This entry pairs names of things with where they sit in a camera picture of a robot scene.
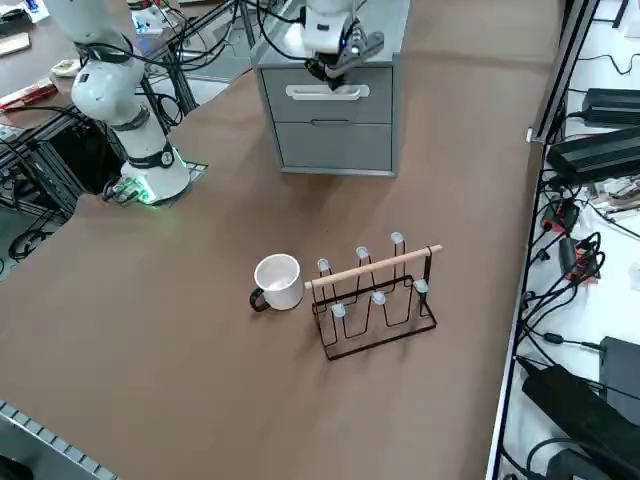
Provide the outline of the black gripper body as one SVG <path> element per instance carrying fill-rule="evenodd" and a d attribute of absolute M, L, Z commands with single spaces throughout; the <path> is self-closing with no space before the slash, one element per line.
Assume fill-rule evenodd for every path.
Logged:
<path fill-rule="evenodd" d="M 304 62 L 307 71 L 316 79 L 338 79 L 345 75 L 349 55 L 316 53 Z"/>

